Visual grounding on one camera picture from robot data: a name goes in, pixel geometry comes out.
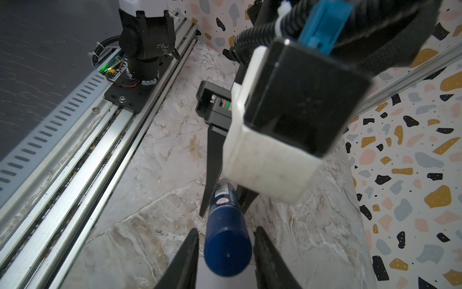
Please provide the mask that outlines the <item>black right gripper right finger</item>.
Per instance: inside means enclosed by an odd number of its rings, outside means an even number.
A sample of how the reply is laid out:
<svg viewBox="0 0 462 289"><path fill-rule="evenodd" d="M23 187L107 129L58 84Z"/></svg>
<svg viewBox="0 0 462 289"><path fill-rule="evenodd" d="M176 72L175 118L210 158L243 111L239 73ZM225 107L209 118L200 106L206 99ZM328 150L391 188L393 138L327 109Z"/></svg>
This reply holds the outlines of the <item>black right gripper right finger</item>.
<svg viewBox="0 0 462 289"><path fill-rule="evenodd" d="M301 289L268 234L259 226L255 231L254 255L259 289Z"/></svg>

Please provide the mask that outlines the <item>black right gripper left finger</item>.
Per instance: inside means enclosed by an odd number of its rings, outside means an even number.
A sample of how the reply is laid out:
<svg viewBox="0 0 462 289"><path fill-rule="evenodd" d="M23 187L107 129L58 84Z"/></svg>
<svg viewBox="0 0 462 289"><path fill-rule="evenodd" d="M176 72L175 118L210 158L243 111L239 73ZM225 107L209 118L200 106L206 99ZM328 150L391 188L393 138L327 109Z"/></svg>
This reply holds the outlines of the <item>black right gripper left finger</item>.
<svg viewBox="0 0 462 289"><path fill-rule="evenodd" d="M193 228L155 289L194 289L199 259L199 232Z"/></svg>

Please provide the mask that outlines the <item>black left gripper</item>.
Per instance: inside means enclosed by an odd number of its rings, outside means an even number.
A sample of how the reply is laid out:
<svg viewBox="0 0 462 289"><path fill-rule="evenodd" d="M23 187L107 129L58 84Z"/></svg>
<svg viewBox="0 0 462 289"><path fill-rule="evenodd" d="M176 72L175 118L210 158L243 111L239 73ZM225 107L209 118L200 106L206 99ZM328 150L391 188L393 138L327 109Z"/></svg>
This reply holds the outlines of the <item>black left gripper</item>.
<svg viewBox="0 0 462 289"><path fill-rule="evenodd" d="M206 184L199 215L204 217L212 199L223 165L223 145L232 122L231 91L209 81L202 81L196 93L196 113L209 125L206 152ZM259 193L237 187L238 201L245 214Z"/></svg>

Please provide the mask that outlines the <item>dark blue glue cap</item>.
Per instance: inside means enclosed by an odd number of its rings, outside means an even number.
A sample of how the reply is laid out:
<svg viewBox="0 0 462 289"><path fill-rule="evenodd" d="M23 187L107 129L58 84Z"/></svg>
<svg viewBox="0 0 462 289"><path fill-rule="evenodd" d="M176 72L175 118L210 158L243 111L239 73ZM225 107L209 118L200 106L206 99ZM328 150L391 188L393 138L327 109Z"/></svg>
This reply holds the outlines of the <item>dark blue glue cap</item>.
<svg viewBox="0 0 462 289"><path fill-rule="evenodd" d="M240 274L252 258L252 245L241 210L233 205L213 205L206 225L205 262L222 277Z"/></svg>

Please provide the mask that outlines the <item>lavender envelope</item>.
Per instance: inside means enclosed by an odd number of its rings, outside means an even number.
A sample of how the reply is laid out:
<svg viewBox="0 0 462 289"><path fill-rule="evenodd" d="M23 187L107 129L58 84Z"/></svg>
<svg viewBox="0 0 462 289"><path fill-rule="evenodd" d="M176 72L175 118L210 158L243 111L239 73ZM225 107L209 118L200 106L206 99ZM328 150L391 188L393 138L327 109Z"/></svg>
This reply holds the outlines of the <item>lavender envelope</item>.
<svg viewBox="0 0 462 289"><path fill-rule="evenodd" d="M240 274L222 277L213 273L200 257L197 266L196 289L257 289L256 266L248 265Z"/></svg>

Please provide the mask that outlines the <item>blue glue stick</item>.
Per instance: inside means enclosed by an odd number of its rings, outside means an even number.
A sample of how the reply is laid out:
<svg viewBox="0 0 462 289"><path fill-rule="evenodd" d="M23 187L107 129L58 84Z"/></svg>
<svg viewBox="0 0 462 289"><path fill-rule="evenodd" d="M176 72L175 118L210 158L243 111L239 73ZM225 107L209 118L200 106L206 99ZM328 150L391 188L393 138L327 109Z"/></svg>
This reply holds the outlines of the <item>blue glue stick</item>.
<svg viewBox="0 0 462 289"><path fill-rule="evenodd" d="M220 208L225 208L226 213L228 212L228 208L241 211L236 188L227 179L220 179L215 186L209 206L208 219Z"/></svg>

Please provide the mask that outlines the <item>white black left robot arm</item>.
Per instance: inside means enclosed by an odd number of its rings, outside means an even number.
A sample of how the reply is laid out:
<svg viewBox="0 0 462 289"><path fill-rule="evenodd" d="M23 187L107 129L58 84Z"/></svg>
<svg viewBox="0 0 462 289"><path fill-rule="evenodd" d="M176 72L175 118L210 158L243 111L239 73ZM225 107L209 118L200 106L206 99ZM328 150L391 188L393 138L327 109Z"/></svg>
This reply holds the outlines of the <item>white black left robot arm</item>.
<svg viewBox="0 0 462 289"><path fill-rule="evenodd" d="M168 1L120 1L122 33L119 45L128 57L128 71L138 87L154 85L168 55L180 59L176 50L174 18ZM196 98L197 114L208 124L206 187L200 208L204 216L222 167L223 144L231 126L231 112L224 105L231 101L230 91L202 81Z"/></svg>

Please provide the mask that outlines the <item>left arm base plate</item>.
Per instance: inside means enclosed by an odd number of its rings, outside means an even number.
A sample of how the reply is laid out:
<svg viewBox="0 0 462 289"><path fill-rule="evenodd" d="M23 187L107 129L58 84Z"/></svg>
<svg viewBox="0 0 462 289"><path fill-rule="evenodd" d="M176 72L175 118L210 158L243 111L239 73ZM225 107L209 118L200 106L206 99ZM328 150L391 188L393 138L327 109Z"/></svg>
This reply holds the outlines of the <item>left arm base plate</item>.
<svg viewBox="0 0 462 289"><path fill-rule="evenodd" d="M161 57L156 81L145 84L129 77L127 59L121 60L114 68L115 72L112 75L109 72L106 74L111 85L104 93L104 99L134 114L141 112L155 87L160 84L160 79L166 73L172 60L171 55Z"/></svg>

